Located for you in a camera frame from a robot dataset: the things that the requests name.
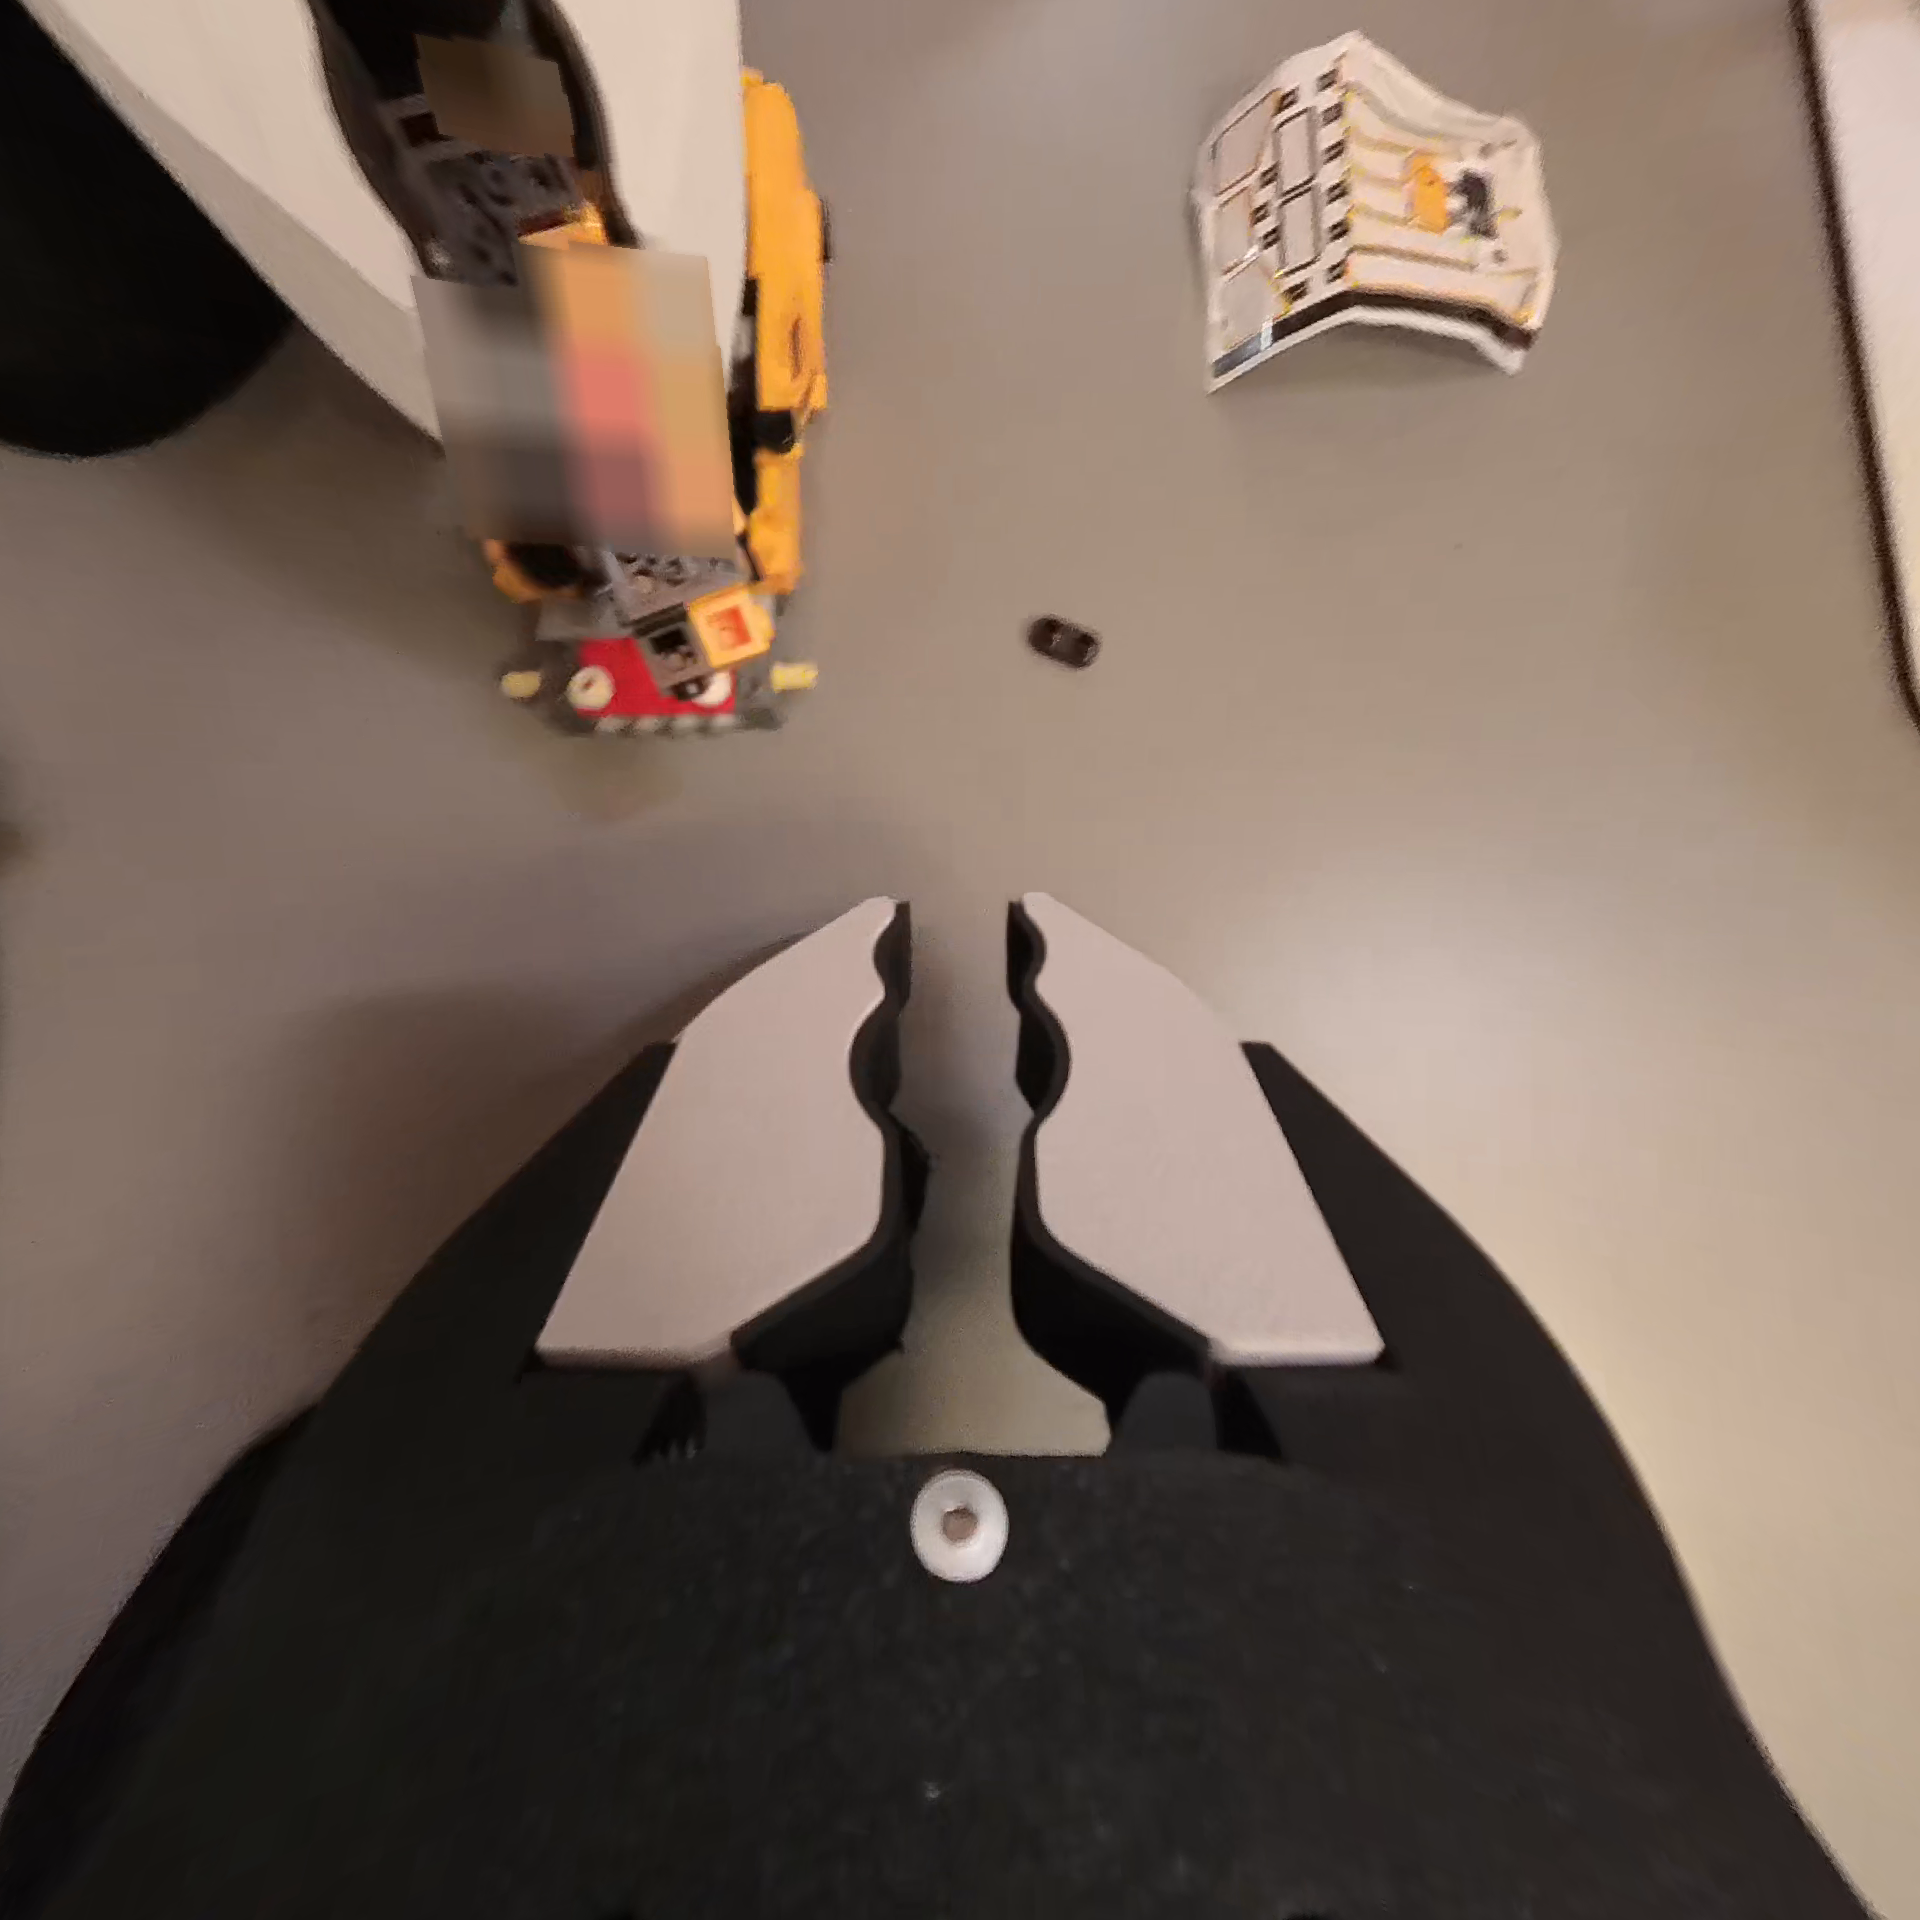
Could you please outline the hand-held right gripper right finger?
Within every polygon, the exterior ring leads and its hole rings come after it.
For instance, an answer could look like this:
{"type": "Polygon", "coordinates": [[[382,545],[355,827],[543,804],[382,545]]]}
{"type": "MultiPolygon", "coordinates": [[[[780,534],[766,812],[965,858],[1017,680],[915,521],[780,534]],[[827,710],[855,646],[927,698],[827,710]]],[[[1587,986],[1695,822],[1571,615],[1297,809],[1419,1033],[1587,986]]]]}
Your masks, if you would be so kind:
{"type": "Polygon", "coordinates": [[[1005,991],[1015,1327],[1108,1431],[1171,1401],[1206,1434],[1228,1380],[1375,1369],[1375,1318],[1214,1007],[1043,892],[1007,906],[1005,991]]]}

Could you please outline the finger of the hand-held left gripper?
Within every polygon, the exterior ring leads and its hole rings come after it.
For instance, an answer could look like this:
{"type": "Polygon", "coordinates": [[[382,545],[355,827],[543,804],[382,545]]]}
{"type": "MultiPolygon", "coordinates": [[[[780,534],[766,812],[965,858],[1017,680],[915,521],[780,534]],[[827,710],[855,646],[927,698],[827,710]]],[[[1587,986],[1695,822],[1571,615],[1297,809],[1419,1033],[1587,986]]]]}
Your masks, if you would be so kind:
{"type": "Polygon", "coordinates": [[[303,2],[29,2],[28,11],[302,326],[439,436],[415,254],[329,102],[303,2]]]}
{"type": "Polygon", "coordinates": [[[552,4],[582,86],[573,238],[699,256],[721,364],[748,279],[748,143],[735,2],[552,4]]]}

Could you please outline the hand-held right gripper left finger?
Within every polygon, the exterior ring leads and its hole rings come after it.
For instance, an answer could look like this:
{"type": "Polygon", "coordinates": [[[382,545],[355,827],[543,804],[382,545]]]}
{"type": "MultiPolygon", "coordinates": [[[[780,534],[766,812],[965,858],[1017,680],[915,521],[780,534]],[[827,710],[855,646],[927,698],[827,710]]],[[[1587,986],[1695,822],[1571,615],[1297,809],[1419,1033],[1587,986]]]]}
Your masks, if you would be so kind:
{"type": "Polygon", "coordinates": [[[669,1043],[535,1353],[780,1380],[832,1446],[894,1353],[927,1160],[894,1113],[909,908],[872,896],[766,955],[669,1043]]]}

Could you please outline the yellow lego car body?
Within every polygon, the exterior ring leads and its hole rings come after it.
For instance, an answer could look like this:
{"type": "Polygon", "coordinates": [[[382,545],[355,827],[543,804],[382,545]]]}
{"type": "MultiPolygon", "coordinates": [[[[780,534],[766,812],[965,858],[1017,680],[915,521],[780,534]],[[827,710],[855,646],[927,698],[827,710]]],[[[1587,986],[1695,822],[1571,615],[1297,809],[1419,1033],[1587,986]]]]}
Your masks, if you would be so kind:
{"type": "Polygon", "coordinates": [[[777,729],[817,686],[780,639],[827,406],[832,230],[798,110],[743,70],[735,361],[707,263],[573,238],[582,145],[552,4],[311,4],[326,94],[415,254],[461,526],[521,646],[501,696],[577,737],[777,729]]]}

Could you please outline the lego sticker sheet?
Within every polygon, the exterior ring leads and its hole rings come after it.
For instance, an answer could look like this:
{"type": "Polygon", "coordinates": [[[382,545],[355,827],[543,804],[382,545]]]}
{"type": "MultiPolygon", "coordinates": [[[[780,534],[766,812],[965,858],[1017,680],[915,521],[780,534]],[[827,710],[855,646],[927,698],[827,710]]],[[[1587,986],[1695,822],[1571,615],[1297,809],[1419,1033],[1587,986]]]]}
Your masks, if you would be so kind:
{"type": "Polygon", "coordinates": [[[1208,393],[1336,329],[1397,329],[1516,376],[1559,241],[1539,138],[1360,33],[1278,63],[1203,140],[1191,225],[1208,393]]]}

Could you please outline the black mesh wrist rest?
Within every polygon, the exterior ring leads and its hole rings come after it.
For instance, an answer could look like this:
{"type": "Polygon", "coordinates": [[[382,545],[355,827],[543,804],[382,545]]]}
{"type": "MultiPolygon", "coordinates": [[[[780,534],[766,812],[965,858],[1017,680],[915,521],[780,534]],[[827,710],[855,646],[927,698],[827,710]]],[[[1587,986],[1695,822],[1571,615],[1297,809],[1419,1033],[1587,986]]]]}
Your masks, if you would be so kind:
{"type": "Polygon", "coordinates": [[[3,444],[171,439],[295,315],[17,2],[3,4],[3,444]]]}

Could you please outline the white book stand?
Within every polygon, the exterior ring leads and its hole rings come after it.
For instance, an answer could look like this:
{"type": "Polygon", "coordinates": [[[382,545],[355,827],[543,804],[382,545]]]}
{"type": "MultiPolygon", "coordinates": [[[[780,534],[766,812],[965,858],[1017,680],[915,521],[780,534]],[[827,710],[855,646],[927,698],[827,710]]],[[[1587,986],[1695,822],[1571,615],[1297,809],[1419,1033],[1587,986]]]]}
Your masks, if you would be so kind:
{"type": "Polygon", "coordinates": [[[1917,4],[1793,2],[1892,686],[1917,721],[1917,4]]]}

